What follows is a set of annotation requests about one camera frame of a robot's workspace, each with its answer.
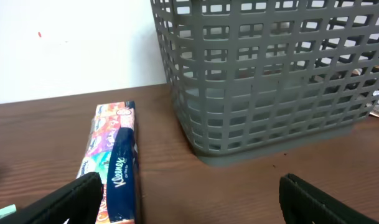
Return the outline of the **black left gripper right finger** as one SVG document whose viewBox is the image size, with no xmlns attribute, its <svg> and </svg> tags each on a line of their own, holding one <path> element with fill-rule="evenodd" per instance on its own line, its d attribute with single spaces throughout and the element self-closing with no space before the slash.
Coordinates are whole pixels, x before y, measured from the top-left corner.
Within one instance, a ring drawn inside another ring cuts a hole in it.
<svg viewBox="0 0 379 224">
<path fill-rule="evenodd" d="M 287 224 L 379 224 L 290 173 L 279 180 L 279 204 Z"/>
</svg>

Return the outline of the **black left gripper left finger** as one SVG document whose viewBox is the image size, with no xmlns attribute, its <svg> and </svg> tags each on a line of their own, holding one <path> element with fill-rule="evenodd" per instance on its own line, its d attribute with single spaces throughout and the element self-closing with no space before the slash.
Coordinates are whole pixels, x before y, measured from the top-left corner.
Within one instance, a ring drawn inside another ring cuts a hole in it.
<svg viewBox="0 0 379 224">
<path fill-rule="evenodd" d="M 0 224 L 94 224 L 102 199 L 100 175 L 89 172 L 0 219 Z"/>
</svg>

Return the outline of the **Kleenex pocket tissue multipack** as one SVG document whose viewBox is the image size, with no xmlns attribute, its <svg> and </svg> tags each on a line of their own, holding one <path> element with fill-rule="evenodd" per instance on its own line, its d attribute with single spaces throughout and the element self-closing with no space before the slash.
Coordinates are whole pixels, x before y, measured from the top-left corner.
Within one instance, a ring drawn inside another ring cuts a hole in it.
<svg viewBox="0 0 379 224">
<path fill-rule="evenodd" d="M 78 177 L 97 172 L 103 198 L 96 223 L 134 223 L 138 208 L 135 102 L 98 105 Z"/>
</svg>

